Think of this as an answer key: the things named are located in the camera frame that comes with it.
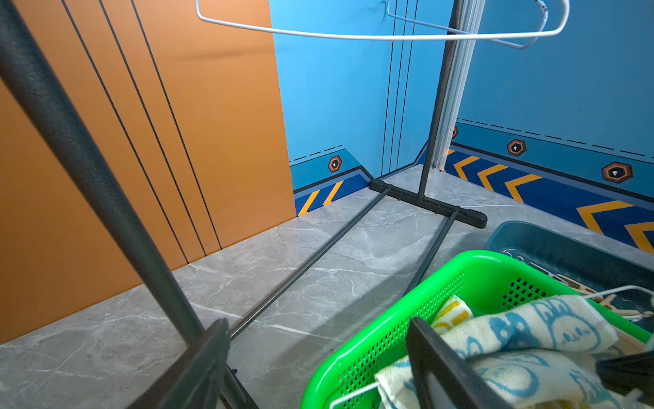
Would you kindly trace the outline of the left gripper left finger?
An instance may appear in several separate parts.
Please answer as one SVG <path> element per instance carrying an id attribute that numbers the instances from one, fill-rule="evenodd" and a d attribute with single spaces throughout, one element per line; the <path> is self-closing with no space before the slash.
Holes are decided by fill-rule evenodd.
<path id="1" fill-rule="evenodd" d="M 216 320 L 131 408 L 216 408 L 230 348 L 226 319 Z"/>

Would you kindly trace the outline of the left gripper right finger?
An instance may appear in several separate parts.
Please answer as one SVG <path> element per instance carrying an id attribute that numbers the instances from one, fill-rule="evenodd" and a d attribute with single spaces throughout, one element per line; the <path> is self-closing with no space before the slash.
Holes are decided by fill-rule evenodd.
<path id="1" fill-rule="evenodd" d="M 410 320 L 405 343 L 420 408 L 511 407 L 425 320 Z"/>

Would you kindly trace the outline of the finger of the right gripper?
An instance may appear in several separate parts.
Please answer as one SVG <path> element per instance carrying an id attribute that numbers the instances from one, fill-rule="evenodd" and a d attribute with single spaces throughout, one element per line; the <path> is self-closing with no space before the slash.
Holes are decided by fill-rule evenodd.
<path id="1" fill-rule="evenodd" d="M 602 384 L 624 397 L 635 390 L 642 395 L 636 402 L 653 403 L 653 351 L 600 361 L 595 371 Z"/>

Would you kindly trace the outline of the orange clothespin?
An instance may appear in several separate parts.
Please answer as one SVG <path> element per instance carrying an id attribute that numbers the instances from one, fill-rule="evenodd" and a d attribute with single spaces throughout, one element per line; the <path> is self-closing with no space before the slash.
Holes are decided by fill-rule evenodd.
<path id="1" fill-rule="evenodd" d="M 586 286 L 585 284 L 582 284 L 578 281 L 574 281 L 573 279 L 563 276 L 562 274 L 554 274 L 552 278 L 556 279 L 557 281 L 560 281 L 561 283 L 565 284 L 566 286 L 573 289 L 574 291 L 576 291 L 582 296 L 590 296 L 591 300 L 595 301 L 596 303 L 599 303 L 600 305 L 605 306 L 606 308 L 609 307 L 611 302 L 616 297 L 615 295 L 597 296 L 598 291 Z"/>
<path id="2" fill-rule="evenodd" d="M 643 319 L 652 318 L 652 316 L 653 316 L 652 311 L 640 312 L 640 311 L 635 310 L 635 309 L 619 309 L 618 308 L 618 309 L 613 310 L 613 312 L 615 314 L 621 316 L 625 320 L 629 320 L 631 322 L 638 322 L 638 321 L 643 320 Z"/>

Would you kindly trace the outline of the yellow striped towel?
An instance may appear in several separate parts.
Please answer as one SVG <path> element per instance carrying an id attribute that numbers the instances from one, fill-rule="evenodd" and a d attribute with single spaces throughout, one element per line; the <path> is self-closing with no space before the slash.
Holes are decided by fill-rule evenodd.
<path id="1" fill-rule="evenodd" d="M 473 312 L 465 301 L 458 296 L 452 296 L 446 300 L 439 310 L 431 327 L 437 334 L 442 335 L 471 319 L 473 319 Z"/>

